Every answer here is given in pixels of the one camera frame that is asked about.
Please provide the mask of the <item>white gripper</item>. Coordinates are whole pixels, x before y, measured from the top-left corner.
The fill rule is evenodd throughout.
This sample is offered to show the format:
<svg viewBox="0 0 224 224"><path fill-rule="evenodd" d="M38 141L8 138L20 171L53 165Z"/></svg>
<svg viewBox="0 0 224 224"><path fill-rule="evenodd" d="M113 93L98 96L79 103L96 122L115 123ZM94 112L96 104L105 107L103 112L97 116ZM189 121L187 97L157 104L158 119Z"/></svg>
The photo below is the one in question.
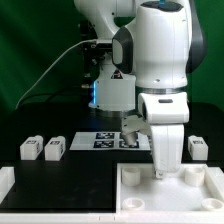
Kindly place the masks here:
<svg viewBox="0 0 224 224"><path fill-rule="evenodd" d="M184 126L179 125L152 125L152 157L154 175L156 179L163 179L164 173L174 173L180 169Z"/></svg>

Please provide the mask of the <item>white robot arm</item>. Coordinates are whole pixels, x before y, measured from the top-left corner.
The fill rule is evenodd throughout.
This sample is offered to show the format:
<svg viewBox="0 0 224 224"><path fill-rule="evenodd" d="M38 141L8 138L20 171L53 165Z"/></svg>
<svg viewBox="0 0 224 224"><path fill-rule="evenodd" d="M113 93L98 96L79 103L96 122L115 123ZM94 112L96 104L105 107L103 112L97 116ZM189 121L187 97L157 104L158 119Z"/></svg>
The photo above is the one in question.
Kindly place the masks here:
<svg viewBox="0 0 224 224"><path fill-rule="evenodd" d="M193 0L74 0L96 32L100 74L89 107L122 117L128 145L152 141L158 178L180 169L189 121L186 73L204 57Z"/></svg>

